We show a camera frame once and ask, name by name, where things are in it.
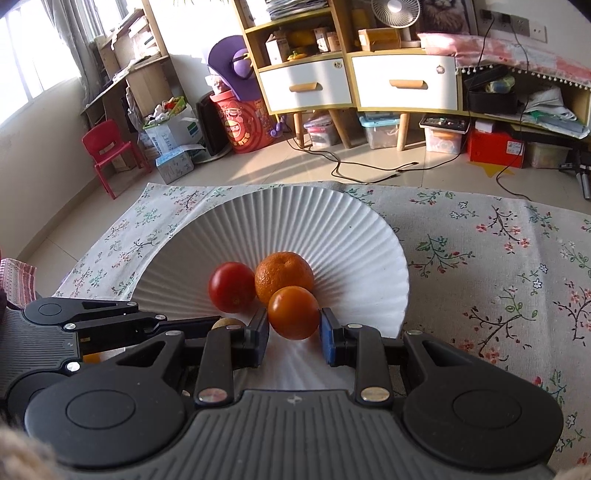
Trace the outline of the low tv console shelf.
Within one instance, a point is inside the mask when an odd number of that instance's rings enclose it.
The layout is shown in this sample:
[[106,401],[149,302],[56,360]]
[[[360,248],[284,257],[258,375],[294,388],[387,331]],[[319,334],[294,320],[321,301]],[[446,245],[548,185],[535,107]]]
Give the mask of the low tv console shelf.
[[509,124],[526,141],[590,149],[590,88],[505,65],[457,70],[460,110]]

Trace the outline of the red storage box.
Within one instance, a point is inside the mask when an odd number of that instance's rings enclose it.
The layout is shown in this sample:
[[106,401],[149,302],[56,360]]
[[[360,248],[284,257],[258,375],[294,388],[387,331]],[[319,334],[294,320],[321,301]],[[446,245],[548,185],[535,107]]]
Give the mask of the red storage box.
[[522,168],[525,144],[505,131],[491,133],[473,130],[468,136],[468,156],[471,162]]

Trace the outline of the white drawer cabinet with shelves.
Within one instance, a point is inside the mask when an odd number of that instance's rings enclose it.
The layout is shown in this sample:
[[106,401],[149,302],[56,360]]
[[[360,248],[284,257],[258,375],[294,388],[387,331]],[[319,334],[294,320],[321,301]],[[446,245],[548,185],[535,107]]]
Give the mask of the white drawer cabinet with shelves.
[[413,112],[459,113],[459,74],[451,56],[422,48],[363,50],[351,1],[236,1],[242,38],[271,114],[301,124],[325,110],[342,143],[349,143],[345,112],[398,112],[409,127]]

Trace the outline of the framed cat picture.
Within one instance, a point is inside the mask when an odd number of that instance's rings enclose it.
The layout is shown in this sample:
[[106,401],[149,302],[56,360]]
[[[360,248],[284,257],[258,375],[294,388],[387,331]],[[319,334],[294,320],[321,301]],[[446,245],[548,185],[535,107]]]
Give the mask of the framed cat picture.
[[477,34],[472,0],[421,0],[422,31],[428,33]]

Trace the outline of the white ribbed plate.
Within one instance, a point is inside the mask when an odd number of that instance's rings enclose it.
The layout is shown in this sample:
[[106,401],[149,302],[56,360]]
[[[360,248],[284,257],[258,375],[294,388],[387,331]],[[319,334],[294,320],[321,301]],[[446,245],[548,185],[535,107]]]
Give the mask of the white ribbed plate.
[[392,395],[388,347],[408,306],[394,229],[353,196],[287,186],[231,198],[158,250],[133,299],[185,331],[179,366],[207,388]]

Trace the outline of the black speaker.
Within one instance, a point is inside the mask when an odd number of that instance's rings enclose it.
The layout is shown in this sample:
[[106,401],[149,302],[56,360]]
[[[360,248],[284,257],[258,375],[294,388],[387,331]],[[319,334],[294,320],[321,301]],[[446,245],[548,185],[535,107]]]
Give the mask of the black speaker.
[[218,159],[228,154],[231,145],[222,124],[221,116],[219,116],[217,107],[211,100],[212,95],[213,92],[209,91],[199,98],[195,103],[195,113],[197,113],[201,131],[201,140],[199,142],[212,159]]

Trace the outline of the floral tablecloth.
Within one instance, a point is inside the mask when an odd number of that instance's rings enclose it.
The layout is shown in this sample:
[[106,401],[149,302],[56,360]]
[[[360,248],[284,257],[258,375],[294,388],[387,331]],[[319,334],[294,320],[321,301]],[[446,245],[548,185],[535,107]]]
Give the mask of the floral tablecloth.
[[523,200],[387,186],[148,185],[58,288],[209,316],[211,272],[304,257],[315,296],[386,336],[421,330],[546,391],[556,470],[590,461],[590,219]]

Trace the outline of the large textured mandarin orange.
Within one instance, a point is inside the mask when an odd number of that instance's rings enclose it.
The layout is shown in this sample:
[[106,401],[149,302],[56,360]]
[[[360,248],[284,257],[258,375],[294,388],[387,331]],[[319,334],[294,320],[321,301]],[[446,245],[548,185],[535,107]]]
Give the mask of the large textured mandarin orange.
[[259,301],[267,305],[273,294],[284,287],[314,290],[315,275],[310,264],[297,253],[276,252],[259,262],[254,272],[254,286]]

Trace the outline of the pale tan kiwi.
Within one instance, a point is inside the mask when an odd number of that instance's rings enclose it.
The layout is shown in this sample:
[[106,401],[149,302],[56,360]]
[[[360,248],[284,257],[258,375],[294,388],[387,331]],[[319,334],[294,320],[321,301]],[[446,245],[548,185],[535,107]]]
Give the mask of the pale tan kiwi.
[[218,319],[212,326],[211,329],[218,329],[218,328],[230,328],[230,329],[239,329],[245,328],[245,323],[240,321],[239,319],[233,317],[222,317]]

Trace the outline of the white cardboard box with toys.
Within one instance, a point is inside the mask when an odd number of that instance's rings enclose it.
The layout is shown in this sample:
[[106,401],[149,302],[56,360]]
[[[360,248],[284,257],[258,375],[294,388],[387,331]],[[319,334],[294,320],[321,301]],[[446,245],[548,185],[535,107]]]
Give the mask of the white cardboard box with toys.
[[183,96],[158,104],[145,117],[143,131],[160,155],[180,146],[197,144],[202,139],[197,115]]

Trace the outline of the purple plush toy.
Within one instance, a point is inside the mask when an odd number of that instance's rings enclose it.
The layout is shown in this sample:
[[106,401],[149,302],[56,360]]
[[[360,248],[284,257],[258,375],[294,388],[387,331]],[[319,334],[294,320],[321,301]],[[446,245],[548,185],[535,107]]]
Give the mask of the purple plush toy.
[[214,44],[207,63],[239,101],[263,98],[249,50],[241,35],[228,36]]

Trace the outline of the red printed bucket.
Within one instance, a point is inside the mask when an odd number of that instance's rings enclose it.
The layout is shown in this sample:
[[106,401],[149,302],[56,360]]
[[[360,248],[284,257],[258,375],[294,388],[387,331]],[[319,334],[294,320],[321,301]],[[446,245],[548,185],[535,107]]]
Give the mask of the red printed bucket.
[[270,131],[276,122],[262,98],[240,101],[231,90],[212,94],[213,102],[228,140],[236,154],[250,153],[273,144]]

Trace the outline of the smooth orange tomato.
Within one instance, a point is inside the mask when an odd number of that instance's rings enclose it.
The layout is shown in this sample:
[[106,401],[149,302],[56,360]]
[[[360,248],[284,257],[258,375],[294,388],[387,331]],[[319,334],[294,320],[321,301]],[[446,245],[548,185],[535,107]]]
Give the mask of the smooth orange tomato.
[[270,298],[267,305],[270,325],[288,340],[308,339],[318,329],[321,308],[310,291],[300,286],[287,286]]

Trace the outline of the red plastic child chair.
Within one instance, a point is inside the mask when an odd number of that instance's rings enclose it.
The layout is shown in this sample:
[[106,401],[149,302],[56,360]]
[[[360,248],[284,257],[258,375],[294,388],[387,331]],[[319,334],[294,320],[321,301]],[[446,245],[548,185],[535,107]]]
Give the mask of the red plastic child chair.
[[137,145],[131,141],[124,141],[116,122],[112,119],[105,120],[91,128],[83,137],[82,144],[87,153],[93,159],[93,168],[104,190],[112,200],[116,195],[102,173],[102,168],[111,164],[113,160],[129,151],[138,168],[152,171],[151,164],[139,151]]

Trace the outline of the wooden desk with shelves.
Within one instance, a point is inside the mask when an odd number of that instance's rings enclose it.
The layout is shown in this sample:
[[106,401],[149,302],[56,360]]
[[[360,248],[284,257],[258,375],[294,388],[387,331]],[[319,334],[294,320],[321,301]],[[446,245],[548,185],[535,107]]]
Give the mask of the wooden desk with shelves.
[[182,93],[163,37],[148,1],[118,1],[123,18],[91,43],[101,90],[82,110],[88,127],[116,122],[126,140],[152,154],[143,132],[145,118],[157,105]]

